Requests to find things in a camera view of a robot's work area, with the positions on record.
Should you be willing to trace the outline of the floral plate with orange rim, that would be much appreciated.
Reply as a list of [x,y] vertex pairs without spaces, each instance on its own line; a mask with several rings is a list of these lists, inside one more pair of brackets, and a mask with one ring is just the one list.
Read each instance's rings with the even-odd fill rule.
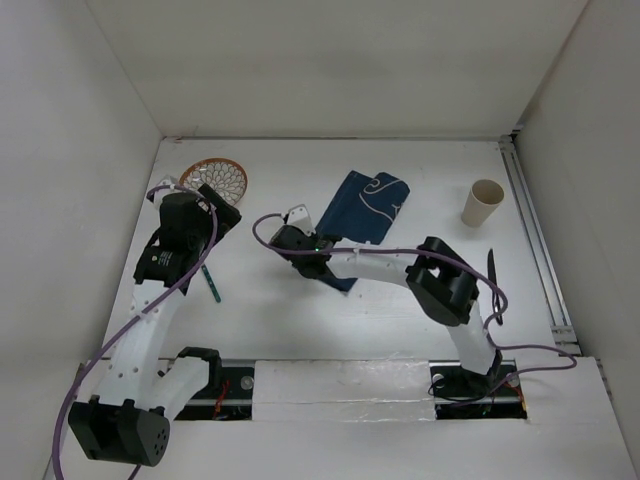
[[246,193],[248,177],[244,168],[233,160],[209,158],[187,168],[180,184],[193,190],[208,185],[227,203],[236,205]]

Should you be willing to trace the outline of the dark blue cloth placemat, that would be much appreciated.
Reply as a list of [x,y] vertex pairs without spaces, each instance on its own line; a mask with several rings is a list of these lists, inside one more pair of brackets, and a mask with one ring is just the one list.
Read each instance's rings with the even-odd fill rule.
[[406,182],[386,172],[369,177],[352,170],[316,224],[316,232],[379,245],[410,192]]

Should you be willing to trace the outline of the black knife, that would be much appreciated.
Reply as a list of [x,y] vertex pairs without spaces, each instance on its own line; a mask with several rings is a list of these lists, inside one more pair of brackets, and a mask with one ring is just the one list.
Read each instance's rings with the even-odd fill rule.
[[[487,274],[488,274],[488,279],[494,285],[498,285],[495,256],[494,256],[494,250],[492,248],[489,249],[487,254]],[[501,297],[495,291],[492,292],[492,308],[494,313],[499,312],[502,308]],[[499,326],[502,326],[503,316],[497,315],[495,317],[495,321]]]

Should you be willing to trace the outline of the beige paper cup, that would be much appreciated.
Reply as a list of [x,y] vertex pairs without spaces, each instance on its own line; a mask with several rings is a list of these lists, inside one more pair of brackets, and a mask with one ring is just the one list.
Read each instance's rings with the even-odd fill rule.
[[461,221],[468,227],[479,228],[501,205],[505,197],[503,187],[489,179],[480,179],[471,186]]

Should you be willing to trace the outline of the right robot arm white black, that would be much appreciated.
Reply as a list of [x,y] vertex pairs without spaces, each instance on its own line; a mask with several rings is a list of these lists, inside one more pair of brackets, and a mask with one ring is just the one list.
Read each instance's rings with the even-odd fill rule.
[[417,247],[387,248],[284,225],[268,247],[305,278],[373,280],[408,289],[424,314],[447,329],[459,356],[461,373],[433,390],[448,390],[449,401],[471,402],[496,388],[502,354],[484,328],[477,277],[443,240],[428,237]]

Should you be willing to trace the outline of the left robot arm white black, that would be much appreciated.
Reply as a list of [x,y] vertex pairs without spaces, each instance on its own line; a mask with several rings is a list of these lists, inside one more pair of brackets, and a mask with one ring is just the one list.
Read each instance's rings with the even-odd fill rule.
[[191,278],[241,215],[208,185],[191,190],[163,181],[148,198],[160,224],[134,270],[132,318],[109,342],[106,374],[88,401],[72,404],[68,424],[88,459],[153,467],[186,403],[222,387],[215,350],[187,347],[164,375],[157,363]]

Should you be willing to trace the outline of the white foam block centre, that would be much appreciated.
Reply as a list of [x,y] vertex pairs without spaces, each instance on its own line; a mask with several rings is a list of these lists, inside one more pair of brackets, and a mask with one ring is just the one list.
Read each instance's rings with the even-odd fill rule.
[[254,380],[255,421],[416,423],[435,419],[426,361],[259,361]]

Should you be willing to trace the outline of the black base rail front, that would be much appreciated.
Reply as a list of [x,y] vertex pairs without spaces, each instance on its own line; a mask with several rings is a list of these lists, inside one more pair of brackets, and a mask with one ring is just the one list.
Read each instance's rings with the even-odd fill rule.
[[430,422],[527,417],[520,387],[466,392],[454,362],[226,361],[222,386],[200,393],[181,421]]

